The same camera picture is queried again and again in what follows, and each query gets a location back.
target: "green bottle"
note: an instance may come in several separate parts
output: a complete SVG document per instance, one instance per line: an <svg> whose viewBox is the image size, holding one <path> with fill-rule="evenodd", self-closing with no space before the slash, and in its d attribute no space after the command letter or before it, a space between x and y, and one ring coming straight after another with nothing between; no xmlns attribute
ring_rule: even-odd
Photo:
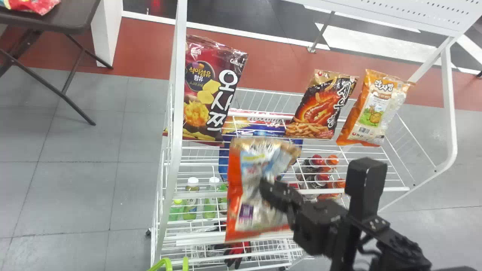
<svg viewBox="0 0 482 271"><path fill-rule="evenodd" d="M218 188L218 191L227 191L228 187L225 183L221 184ZM217 198L217 208L222 215L228 214L228 199L224 198Z"/></svg>
<svg viewBox="0 0 482 271"><path fill-rule="evenodd" d="M217 190L217 186L219 185L219 178L218 177L211 177L209 178L209 191L215 192ZM206 198L203 200L203 213L202 217L204 219L213 219L216 217L216 205L217 205L217 198Z"/></svg>
<svg viewBox="0 0 482 271"><path fill-rule="evenodd" d="M169 221L177 221L183 209L184 209L183 200L173 200L173 205L171 205L171 210L169 212Z"/></svg>
<svg viewBox="0 0 482 271"><path fill-rule="evenodd" d="M187 179L186 191L191 193L196 193L199 191L199 179L196 177L189 177ZM184 206L184 211L182 218L187 221L195 220L198 216L198 199L186 199L186 205Z"/></svg>

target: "orange snack bag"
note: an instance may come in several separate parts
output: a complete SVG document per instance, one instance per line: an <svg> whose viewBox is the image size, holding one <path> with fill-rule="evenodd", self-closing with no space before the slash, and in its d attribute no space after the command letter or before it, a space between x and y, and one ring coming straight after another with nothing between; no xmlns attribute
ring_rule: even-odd
<svg viewBox="0 0 482 271"><path fill-rule="evenodd" d="M388 124L407 97L415 83L381 73L366 70L360 96L353 105L336 143L379 147Z"/></svg>
<svg viewBox="0 0 482 271"><path fill-rule="evenodd" d="M262 177L269 182L292 165L301 150L273 138L235 138L229 147L226 242L289 229L286 214L261 197Z"/></svg>

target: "red floor stripe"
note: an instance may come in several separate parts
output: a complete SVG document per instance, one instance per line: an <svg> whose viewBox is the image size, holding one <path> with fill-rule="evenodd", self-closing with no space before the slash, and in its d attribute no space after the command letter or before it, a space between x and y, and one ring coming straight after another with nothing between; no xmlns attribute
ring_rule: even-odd
<svg viewBox="0 0 482 271"><path fill-rule="evenodd" d="M174 27L154 22L123 18L120 26L114 70L98 68L86 57L79 71L168 79ZM415 72L418 65L388 61L366 56L318 50L310 54L302 46L256 40L198 29L188 29L189 34L209 37L241 51L249 53L249 59L240 86L286 92L304 92L313 69L339 71L364 76L371 68L402 79ZM21 35L21 29L10 27L0 39L0 47L8 48ZM77 39L93 48L90 32ZM46 33L21 58L29 67L70 70L78 49L64 36ZM358 95L357 86L354 97ZM482 111L482 80L473 75L454 72L455 107ZM407 103L442 107L442 83L439 68L430 69L417 83Z"/></svg>

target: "red glove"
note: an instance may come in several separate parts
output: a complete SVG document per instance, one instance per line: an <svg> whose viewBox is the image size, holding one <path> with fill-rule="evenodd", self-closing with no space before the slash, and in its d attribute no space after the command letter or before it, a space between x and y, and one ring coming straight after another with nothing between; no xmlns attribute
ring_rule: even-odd
<svg viewBox="0 0 482 271"><path fill-rule="evenodd" d="M220 221L219 223L215 223L215 226L220 226L221 231L226 230L226 222L225 221ZM224 251L224 255L235 255L235 254L243 254L243 253L251 253L251 243L250 242L239 242L239 243L230 243L230 244L215 244L214 249L226 249ZM242 257L239 258L230 258L230 259L225 259L224 263L228 267L231 267L231 265L234 264L234 269L238 269L239 266L241 265Z"/></svg>

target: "metal bracket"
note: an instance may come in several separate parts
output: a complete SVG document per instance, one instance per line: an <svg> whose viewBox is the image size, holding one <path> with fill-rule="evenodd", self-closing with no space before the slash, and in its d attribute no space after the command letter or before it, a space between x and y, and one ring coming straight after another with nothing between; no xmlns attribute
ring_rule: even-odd
<svg viewBox="0 0 482 271"><path fill-rule="evenodd" d="M328 19L324 22L323 27L320 29L320 33L316 37L316 40L313 42L311 46L308 47L308 52L310 53L316 53L316 45L320 42L321 38L323 37L323 33L325 32L326 28L330 24L331 19L333 18L333 15L335 14L334 11L330 13L330 16Z"/></svg>

